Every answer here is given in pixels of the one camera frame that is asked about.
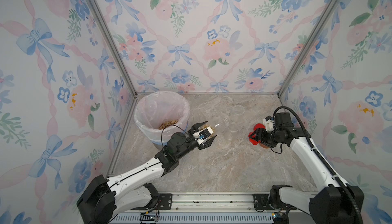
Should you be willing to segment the red jar lid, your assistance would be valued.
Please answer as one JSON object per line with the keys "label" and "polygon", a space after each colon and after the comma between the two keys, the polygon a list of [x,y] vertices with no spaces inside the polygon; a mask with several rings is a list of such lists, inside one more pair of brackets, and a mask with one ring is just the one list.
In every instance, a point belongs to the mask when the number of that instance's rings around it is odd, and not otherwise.
{"label": "red jar lid", "polygon": [[248,138],[249,137],[261,142],[261,135],[250,135],[250,133],[249,133]]}
{"label": "red jar lid", "polygon": [[257,129],[265,129],[265,126],[262,123],[258,123],[253,127],[253,130]]}

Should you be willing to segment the clear jar with orange lid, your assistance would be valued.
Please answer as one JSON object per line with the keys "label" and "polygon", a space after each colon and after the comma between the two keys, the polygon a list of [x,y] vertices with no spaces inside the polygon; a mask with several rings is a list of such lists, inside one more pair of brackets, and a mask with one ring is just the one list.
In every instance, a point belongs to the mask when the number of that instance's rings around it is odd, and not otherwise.
{"label": "clear jar with orange lid", "polygon": [[232,116],[242,116],[245,113],[245,107],[237,104],[232,108],[231,114]]}

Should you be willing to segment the orange jar lid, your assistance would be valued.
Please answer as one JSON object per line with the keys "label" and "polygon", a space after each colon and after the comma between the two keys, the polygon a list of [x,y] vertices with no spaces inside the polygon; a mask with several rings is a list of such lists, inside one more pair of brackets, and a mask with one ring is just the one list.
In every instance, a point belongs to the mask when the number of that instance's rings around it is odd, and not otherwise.
{"label": "orange jar lid", "polygon": [[267,145],[265,145],[265,144],[262,144],[262,143],[259,143],[259,145],[261,146],[261,147],[263,147],[263,148],[270,148],[269,146],[267,146]]}

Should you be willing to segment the clear jar with peanuts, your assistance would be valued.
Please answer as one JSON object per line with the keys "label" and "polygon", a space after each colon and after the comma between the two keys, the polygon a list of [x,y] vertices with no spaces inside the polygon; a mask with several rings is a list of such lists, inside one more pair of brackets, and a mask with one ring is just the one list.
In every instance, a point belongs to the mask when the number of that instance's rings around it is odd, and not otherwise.
{"label": "clear jar with peanuts", "polygon": [[236,140],[238,138],[238,133],[239,133],[239,125],[235,122],[229,123],[225,130],[225,135],[224,138],[231,142],[233,140]]}
{"label": "clear jar with peanuts", "polygon": [[209,137],[211,138],[213,136],[224,133],[228,129],[228,126],[228,117],[225,115],[219,115],[208,120],[206,124],[201,126],[201,131],[206,130],[205,134],[209,135]]}

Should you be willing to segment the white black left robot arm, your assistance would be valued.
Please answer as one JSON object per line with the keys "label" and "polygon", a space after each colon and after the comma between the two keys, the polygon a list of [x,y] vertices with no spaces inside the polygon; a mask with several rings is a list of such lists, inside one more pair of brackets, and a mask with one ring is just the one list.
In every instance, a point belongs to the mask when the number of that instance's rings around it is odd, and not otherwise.
{"label": "white black left robot arm", "polygon": [[160,194],[152,180],[172,172],[194,149],[210,147],[216,136],[214,127],[196,123],[188,131],[172,134],[162,150],[145,164],[118,176],[95,177],[77,201],[83,223],[107,224],[128,210],[155,208]]}

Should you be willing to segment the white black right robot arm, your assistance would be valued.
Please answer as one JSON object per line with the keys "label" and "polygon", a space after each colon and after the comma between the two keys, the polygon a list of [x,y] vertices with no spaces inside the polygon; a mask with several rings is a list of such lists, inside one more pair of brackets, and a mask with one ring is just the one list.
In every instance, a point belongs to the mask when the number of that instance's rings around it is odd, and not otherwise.
{"label": "white black right robot arm", "polygon": [[316,224],[363,223],[363,191],[337,173],[316,148],[310,133],[293,110],[267,116],[254,126],[248,137],[252,144],[269,149],[289,147],[302,161],[317,188],[317,193],[311,194],[290,185],[274,185],[267,197],[253,195],[257,212],[272,210],[275,224],[288,224],[289,213],[294,210],[310,215]]}

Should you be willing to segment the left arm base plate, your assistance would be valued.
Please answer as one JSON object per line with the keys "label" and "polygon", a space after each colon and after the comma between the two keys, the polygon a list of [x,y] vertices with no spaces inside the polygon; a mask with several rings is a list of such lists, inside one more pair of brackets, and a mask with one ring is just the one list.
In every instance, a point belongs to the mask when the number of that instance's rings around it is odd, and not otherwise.
{"label": "left arm base plate", "polygon": [[160,193],[158,197],[153,197],[145,207],[138,207],[132,210],[171,210],[173,195],[171,193]]}

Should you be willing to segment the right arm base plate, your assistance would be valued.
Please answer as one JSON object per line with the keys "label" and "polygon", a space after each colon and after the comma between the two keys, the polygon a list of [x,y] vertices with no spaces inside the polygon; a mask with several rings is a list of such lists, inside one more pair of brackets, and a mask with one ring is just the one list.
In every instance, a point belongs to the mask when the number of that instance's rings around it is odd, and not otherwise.
{"label": "right arm base plate", "polygon": [[277,197],[271,197],[269,193],[255,193],[252,196],[254,209],[257,212],[282,211],[291,207],[291,205],[284,204],[282,201],[278,200]]}

